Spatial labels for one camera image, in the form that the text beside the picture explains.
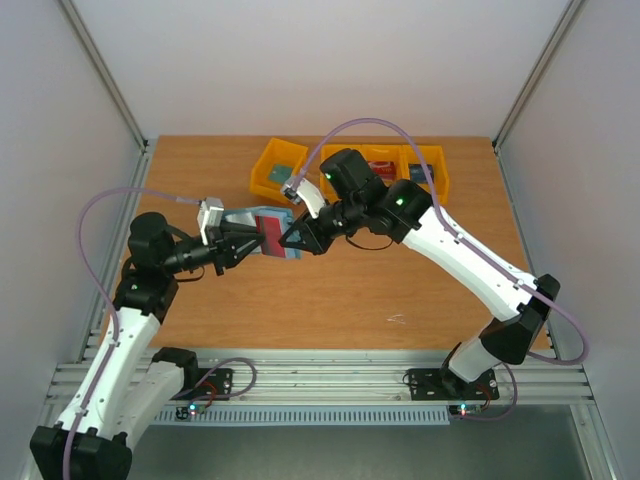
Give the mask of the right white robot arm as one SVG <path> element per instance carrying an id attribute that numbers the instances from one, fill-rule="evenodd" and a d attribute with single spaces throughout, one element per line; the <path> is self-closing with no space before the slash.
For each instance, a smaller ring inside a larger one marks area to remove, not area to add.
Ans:
<path id="1" fill-rule="evenodd" d="M 523 363 L 548 319 L 547 303 L 559 292 L 553 276 L 536 278 L 504 261 L 449 223 L 426 190 L 407 179 L 386 185 L 354 149 L 333 154 L 320 171 L 337 201 L 326 200 L 305 179 L 288 179 L 284 196 L 307 210 L 282 235 L 281 246 L 323 255 L 336 238 L 351 238 L 366 228 L 425 256 L 469 289 L 493 318 L 443 362 L 438 382 L 451 399 L 467 394 L 497 365 Z"/>

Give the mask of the blue card holder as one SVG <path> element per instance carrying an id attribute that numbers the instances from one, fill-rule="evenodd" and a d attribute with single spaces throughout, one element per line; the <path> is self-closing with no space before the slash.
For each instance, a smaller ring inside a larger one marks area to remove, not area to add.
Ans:
<path id="1" fill-rule="evenodd" d="M 229 222 L 241 223 L 256 227 L 257 215 L 276 216 L 281 218 L 284 223 L 283 233 L 294 222 L 293 211 L 290 208 L 274 206 L 257 206 L 244 209 L 226 210 L 223 219 Z M 297 249 L 295 250 L 298 252 L 299 257 L 297 259 L 287 260 L 299 260 L 301 258 L 301 252 Z M 262 255 L 261 252 L 255 250 L 252 255 L 258 254 Z"/>

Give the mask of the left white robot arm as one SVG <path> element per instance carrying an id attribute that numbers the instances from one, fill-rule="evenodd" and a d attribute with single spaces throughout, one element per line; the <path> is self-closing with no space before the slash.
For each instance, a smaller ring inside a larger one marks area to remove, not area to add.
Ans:
<path id="1" fill-rule="evenodd" d="M 218 218 L 189 236 L 157 212 L 130 225 L 130 256 L 109 308 L 105 338 L 71 402 L 51 426 L 36 428 L 30 450 L 45 479 L 125 479 L 133 451 L 173 397 L 201 386 L 195 352 L 161 348 L 138 384 L 142 354 L 178 292 L 177 274 L 211 265 L 217 274 L 237 266 L 265 240 L 254 225 Z"/>

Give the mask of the red credit card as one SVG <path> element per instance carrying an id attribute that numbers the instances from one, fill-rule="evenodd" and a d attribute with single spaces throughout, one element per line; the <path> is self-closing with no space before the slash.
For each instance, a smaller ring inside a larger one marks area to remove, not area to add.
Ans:
<path id="1" fill-rule="evenodd" d="M 297 259 L 298 252 L 292 248 L 285 248 L 279 240 L 283 234 L 284 223 L 276 216 L 257 215 L 256 228 L 264 236 L 264 241 L 260 246 L 262 255 L 280 259 Z"/>

